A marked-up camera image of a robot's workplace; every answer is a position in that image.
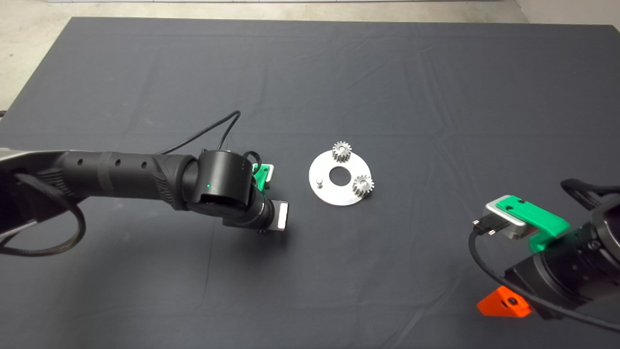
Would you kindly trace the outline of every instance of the dark gray cloth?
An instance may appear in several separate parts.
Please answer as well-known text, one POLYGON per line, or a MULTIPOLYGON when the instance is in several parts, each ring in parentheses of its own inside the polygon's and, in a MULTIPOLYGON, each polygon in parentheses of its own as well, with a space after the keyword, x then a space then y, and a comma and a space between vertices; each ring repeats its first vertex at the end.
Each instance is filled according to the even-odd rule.
MULTIPOLYGON (((619 39, 584 25, 73 19, 0 123, 1 146, 152 153, 240 109, 227 147, 275 165, 269 196, 290 201, 290 229, 90 198, 70 252, 0 257, 1 346, 617 347, 568 319, 480 315, 497 285, 467 236, 503 194, 579 225, 588 215, 559 181, 618 184, 619 39), (376 183, 351 207, 308 184, 338 140, 376 183)), ((61 241, 71 219, 11 245, 61 241)), ((482 239, 496 270, 529 254, 482 239)), ((581 310, 620 319, 618 298, 581 310)))

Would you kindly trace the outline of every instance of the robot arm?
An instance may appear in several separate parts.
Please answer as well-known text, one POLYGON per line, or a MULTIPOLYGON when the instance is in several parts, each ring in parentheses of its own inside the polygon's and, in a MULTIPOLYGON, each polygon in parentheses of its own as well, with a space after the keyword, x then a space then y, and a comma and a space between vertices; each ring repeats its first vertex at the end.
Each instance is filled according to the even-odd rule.
POLYGON ((503 285, 478 308, 484 315, 509 317, 524 317, 534 309, 543 319, 570 317, 620 332, 619 324, 574 311, 620 294, 620 197, 600 203, 589 194, 618 194, 620 187, 592 186, 576 179, 563 181, 562 187, 591 212, 590 221, 579 228, 571 230, 564 219, 514 196, 488 203, 485 216, 473 222, 472 257, 503 285), (492 271, 476 249, 477 236, 496 232, 515 240, 528 237, 534 252, 503 276, 492 271))
POLYGON ((247 157, 224 150, 195 158, 0 149, 0 240, 67 211, 23 183, 20 174, 52 186, 73 204, 89 196, 155 199, 175 210, 222 217, 231 227, 285 230, 288 203, 265 197, 247 157))

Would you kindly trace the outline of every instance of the black cylindrical joint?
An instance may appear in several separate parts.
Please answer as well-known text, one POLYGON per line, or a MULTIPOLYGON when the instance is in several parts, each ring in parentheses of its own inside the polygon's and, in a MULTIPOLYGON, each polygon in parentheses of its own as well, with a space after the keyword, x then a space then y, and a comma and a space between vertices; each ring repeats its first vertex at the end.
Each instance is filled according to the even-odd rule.
MULTIPOLYGON (((510 267, 505 277, 533 294, 564 308, 620 292, 620 198, 592 211, 583 224, 510 267)), ((544 308, 543 318, 561 317, 544 308)))
POLYGON ((186 174, 195 180, 188 207, 218 217, 242 214, 250 201, 252 163, 237 153, 210 150, 200 154, 197 165, 197 173, 192 166, 186 174))
POLYGON ((591 223, 551 242, 542 258, 562 287, 589 301, 620 291, 620 264, 603 246, 591 223))

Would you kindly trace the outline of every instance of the gear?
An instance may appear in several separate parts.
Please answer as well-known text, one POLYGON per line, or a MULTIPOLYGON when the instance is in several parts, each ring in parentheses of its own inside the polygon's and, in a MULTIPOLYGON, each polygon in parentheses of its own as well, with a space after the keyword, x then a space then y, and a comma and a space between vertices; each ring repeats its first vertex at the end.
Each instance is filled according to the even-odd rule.
POLYGON ((332 147, 332 154, 337 162, 345 162, 351 157, 351 145, 343 140, 336 142, 332 147))
POLYGON ((374 189, 374 182, 369 176, 357 176, 353 181, 353 192, 359 197, 365 197, 374 189))

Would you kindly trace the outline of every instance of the wall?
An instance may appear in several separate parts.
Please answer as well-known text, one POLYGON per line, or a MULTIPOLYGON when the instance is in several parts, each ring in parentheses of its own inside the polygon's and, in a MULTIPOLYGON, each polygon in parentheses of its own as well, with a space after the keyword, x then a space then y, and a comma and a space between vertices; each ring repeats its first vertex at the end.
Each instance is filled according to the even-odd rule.
POLYGON ((516 0, 531 23, 613 24, 620 29, 620 0, 516 0))

